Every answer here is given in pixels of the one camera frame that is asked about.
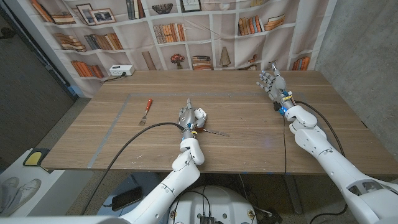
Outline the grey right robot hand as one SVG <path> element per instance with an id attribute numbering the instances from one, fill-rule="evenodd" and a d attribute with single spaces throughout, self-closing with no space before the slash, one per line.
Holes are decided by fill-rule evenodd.
<path id="1" fill-rule="evenodd" d="M 259 74 L 261 82 L 257 82 L 256 85 L 268 94 L 273 102 L 275 111 L 285 113 L 289 108 L 295 106 L 292 93 L 286 90 L 286 82 L 275 66 L 275 63 L 272 63 L 271 70 L 273 74 L 263 70 Z"/>

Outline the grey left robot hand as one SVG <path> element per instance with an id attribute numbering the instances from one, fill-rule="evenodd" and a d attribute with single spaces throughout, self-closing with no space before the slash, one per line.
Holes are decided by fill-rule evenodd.
<path id="1" fill-rule="evenodd" d="M 193 132 L 204 127 L 207 113 L 202 108 L 194 108 L 191 99 L 187 99 L 186 107 L 179 112 L 178 124 L 183 127 L 182 139 L 195 138 Z"/>

